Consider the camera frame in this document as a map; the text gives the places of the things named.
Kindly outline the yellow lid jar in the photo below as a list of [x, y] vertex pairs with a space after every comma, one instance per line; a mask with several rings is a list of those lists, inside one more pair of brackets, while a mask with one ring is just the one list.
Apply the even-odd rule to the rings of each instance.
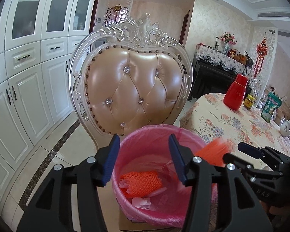
[[247, 109], [251, 109], [251, 107], [254, 105], [255, 98], [248, 94], [243, 102], [244, 107]]

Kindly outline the white cabinet wall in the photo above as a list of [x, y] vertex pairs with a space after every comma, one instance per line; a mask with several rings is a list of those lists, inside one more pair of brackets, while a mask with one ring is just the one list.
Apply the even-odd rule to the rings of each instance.
[[0, 1], [0, 204], [42, 137], [72, 110], [69, 60], [94, 0]]

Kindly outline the red thermos jug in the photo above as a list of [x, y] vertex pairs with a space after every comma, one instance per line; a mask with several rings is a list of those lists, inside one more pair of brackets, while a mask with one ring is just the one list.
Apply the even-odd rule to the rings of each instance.
[[238, 74], [234, 82], [229, 87], [223, 102], [234, 111], [238, 111], [246, 93], [248, 77]]

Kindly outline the tufted beige dining chair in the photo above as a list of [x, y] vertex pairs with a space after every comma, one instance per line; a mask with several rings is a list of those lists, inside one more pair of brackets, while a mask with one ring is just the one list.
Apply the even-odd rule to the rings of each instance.
[[74, 50], [68, 88], [96, 148], [147, 125], [172, 125], [188, 99], [193, 66], [186, 48], [148, 13], [87, 35]]

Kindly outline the red chinese knot ornament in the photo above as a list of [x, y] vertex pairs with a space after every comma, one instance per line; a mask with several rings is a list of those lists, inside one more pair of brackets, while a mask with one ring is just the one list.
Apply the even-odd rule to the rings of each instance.
[[267, 51], [268, 51], [268, 46], [267, 46], [266, 33], [265, 33], [261, 43], [257, 44], [257, 47], [256, 47], [257, 59], [256, 59], [255, 67], [253, 69], [254, 70], [253, 78], [256, 78], [258, 73], [261, 72], [264, 58], [267, 55]]

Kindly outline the white floral teapot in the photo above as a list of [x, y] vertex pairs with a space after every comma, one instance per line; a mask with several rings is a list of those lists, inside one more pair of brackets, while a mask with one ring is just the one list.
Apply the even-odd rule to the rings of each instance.
[[284, 115], [281, 118], [279, 132], [283, 137], [290, 136], [290, 119], [287, 120]]

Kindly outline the orange foam net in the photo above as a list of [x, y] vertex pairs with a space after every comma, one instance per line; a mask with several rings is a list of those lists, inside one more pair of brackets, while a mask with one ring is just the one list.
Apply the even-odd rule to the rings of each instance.
[[231, 151], [232, 147], [222, 138], [216, 138], [198, 151], [195, 156], [201, 157], [214, 166], [224, 166], [223, 156]]
[[144, 197], [163, 188], [156, 171], [129, 172], [120, 176], [118, 183], [127, 198]]

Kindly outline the black handbag on piano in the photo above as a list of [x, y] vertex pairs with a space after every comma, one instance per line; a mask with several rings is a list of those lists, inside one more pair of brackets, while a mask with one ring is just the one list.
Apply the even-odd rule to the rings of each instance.
[[248, 68], [252, 69], [253, 68], [253, 59], [248, 55], [248, 53], [245, 51], [245, 56], [246, 56], [246, 64]]

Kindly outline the flower vase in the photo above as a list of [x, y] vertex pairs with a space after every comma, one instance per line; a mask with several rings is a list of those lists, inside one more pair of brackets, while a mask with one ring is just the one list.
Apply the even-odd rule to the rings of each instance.
[[234, 46], [237, 43], [237, 40], [235, 39], [235, 35], [231, 34], [230, 32], [224, 32], [220, 36], [221, 42], [224, 44], [223, 46], [223, 53], [228, 55], [231, 46]]

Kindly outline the green snack bag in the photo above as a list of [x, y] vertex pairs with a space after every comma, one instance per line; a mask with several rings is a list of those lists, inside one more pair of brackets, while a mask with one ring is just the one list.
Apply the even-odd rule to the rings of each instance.
[[266, 103], [261, 111], [261, 117], [270, 123], [274, 110], [278, 109], [282, 104], [281, 99], [276, 94], [270, 92], [267, 96]]

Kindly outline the floral tablecloth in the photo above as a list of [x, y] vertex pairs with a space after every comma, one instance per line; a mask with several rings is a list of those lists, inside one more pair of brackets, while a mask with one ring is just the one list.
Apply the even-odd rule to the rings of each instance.
[[254, 147], [274, 148], [290, 157], [290, 139], [281, 136], [279, 126], [266, 122], [256, 107], [241, 106], [234, 111], [223, 103], [224, 94], [210, 93], [201, 96], [195, 103], [187, 102], [185, 114], [179, 120], [180, 127], [198, 134], [205, 143], [222, 137], [231, 146], [231, 153], [253, 164], [256, 169], [266, 168], [260, 159], [254, 159], [237, 149], [240, 142]]

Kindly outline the black piano with lace cover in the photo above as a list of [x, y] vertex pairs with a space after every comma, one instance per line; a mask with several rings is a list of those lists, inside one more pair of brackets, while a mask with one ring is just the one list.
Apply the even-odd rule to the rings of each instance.
[[193, 58], [193, 84], [188, 100], [207, 93], [226, 93], [238, 74], [251, 80], [252, 64], [248, 55], [235, 51], [234, 59], [204, 44], [197, 44]]

